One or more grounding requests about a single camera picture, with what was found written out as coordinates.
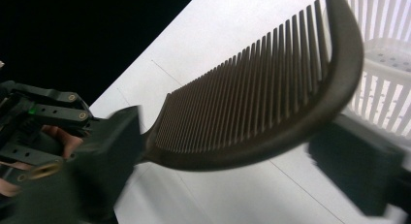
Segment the human hand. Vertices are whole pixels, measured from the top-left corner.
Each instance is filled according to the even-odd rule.
[[[61,142],[64,145],[64,150],[63,150],[63,158],[67,159],[70,157],[72,152],[80,145],[82,144],[82,139],[72,136],[63,129],[57,127],[57,126],[49,126],[45,125],[43,127],[43,132],[46,134],[50,135],[51,137],[57,139],[59,142]],[[4,162],[0,162],[0,164],[3,165],[8,165],[14,168],[22,169],[22,170],[29,170],[31,168],[30,165],[24,164],[21,162],[15,162],[13,164],[7,164]],[[13,197],[15,196],[19,191],[19,187],[9,183],[8,181],[1,179],[0,178],[0,194],[6,196],[6,197]]]

